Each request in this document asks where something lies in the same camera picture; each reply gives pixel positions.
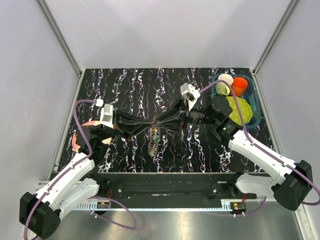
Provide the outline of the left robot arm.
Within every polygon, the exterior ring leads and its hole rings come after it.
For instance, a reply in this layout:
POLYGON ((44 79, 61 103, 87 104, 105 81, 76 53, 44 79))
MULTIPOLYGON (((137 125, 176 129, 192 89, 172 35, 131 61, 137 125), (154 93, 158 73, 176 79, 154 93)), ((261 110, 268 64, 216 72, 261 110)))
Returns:
POLYGON ((107 184, 87 174, 104 158, 112 138, 131 138, 151 125, 108 104, 101 108, 99 120, 80 124, 77 115, 74 120, 78 129, 72 137, 73 158, 47 185, 20 198, 19 222, 24 226, 25 240, 29 232, 35 238, 49 238, 77 205, 94 196, 103 198, 107 184))

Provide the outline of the yellow key tag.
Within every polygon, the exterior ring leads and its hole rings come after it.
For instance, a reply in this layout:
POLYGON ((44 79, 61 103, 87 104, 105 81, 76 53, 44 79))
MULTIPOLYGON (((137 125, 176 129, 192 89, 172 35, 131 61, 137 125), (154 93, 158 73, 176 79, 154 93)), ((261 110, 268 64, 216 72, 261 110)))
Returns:
POLYGON ((150 129, 151 134, 156 134, 157 132, 158 132, 158 129, 155 126, 151 127, 150 129))

